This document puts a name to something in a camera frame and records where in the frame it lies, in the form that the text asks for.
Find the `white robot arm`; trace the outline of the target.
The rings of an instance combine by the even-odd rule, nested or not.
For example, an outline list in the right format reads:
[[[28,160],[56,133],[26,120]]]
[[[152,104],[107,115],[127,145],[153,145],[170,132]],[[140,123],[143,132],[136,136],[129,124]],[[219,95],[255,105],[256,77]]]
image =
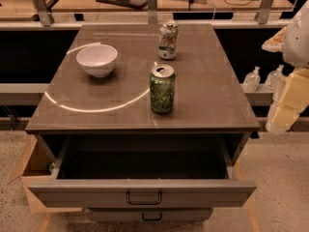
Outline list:
[[[267,115],[267,131],[279,134],[288,131],[309,105],[309,1],[262,49],[281,52],[283,61],[294,67],[287,77],[279,78]]]

